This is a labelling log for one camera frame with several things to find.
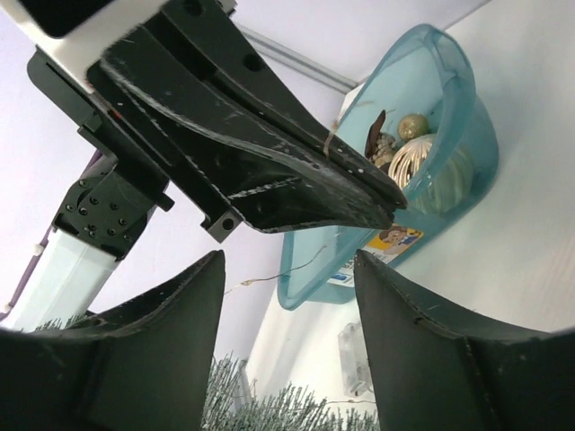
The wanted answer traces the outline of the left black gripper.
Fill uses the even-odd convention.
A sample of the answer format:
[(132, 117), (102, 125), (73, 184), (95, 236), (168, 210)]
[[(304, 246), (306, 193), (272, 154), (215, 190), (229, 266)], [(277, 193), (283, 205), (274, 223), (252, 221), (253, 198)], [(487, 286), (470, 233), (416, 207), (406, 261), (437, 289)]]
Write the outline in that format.
[(54, 220), (56, 227), (91, 245), (132, 245), (155, 209), (169, 211), (173, 182), (203, 212), (201, 226), (222, 242), (238, 216), (181, 153), (168, 163), (109, 104), (89, 96), (41, 49), (27, 65), (28, 76), (78, 126), (97, 151), (74, 183)]

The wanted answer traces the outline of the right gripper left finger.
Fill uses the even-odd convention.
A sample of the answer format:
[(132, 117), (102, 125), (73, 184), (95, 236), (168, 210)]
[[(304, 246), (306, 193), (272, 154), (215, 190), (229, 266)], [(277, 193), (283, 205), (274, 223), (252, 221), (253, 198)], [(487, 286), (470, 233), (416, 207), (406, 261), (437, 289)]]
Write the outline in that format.
[(68, 329), (3, 330), (2, 429), (200, 429), (225, 266), (212, 251)]

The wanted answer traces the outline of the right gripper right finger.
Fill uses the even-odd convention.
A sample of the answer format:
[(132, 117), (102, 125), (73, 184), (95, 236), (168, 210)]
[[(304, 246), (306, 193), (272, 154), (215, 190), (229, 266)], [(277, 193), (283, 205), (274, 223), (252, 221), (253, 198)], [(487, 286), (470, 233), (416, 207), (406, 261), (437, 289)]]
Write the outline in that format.
[(354, 276), (382, 429), (573, 429), (573, 330), (481, 315), (365, 251)]

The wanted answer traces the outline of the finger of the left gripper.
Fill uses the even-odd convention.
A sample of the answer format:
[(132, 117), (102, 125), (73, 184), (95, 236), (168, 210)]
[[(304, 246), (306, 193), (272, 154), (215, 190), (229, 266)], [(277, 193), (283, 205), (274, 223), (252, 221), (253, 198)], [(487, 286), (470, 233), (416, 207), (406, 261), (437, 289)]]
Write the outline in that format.
[(186, 128), (151, 101), (120, 89), (109, 100), (95, 96), (115, 109), (162, 160), (170, 163), (181, 153), (238, 218), (257, 231), (284, 233), (330, 222), (377, 229), (391, 223), (391, 209), (338, 197), (326, 180), (306, 177), (302, 168), (252, 153), (246, 145), (226, 145)]
[(145, 53), (168, 75), (138, 88), (163, 115), (302, 168), (354, 204), (406, 208), (399, 187), (313, 118), (216, 2), (169, 1), (142, 27)]

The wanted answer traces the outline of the small frosted christmas tree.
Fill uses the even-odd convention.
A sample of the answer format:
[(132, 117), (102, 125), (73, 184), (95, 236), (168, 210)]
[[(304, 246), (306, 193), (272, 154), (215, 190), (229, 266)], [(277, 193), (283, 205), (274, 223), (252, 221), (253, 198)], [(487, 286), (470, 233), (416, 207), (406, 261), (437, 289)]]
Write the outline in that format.
[(32, 335), (86, 347), (89, 368), (74, 414), (104, 430), (377, 430), (376, 414), (353, 400), (318, 399), (289, 383), (258, 396), (239, 360), (213, 357), (217, 321), (191, 313), (127, 322), (92, 315)]

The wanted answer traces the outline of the gold mirror ball ornament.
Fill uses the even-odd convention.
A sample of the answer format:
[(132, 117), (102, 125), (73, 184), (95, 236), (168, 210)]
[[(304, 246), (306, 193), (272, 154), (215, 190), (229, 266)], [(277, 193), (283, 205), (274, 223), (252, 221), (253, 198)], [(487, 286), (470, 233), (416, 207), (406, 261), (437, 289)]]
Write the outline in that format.
[[(401, 189), (407, 187), (426, 161), (435, 141), (435, 134), (414, 138), (404, 144), (390, 163), (388, 175)], [(441, 172), (412, 203), (422, 214), (443, 214), (457, 207), (471, 191), (474, 166), (471, 157), (456, 149)]]

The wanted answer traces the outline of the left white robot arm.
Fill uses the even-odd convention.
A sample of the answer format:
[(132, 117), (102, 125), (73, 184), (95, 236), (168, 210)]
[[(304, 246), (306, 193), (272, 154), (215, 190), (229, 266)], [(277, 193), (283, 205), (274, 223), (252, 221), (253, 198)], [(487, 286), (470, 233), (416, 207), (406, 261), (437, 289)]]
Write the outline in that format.
[(232, 21), (233, 1), (4, 1), (36, 50), (28, 76), (95, 150), (2, 316), (13, 330), (82, 315), (175, 185), (224, 241), (386, 228), (400, 188), (320, 124)]

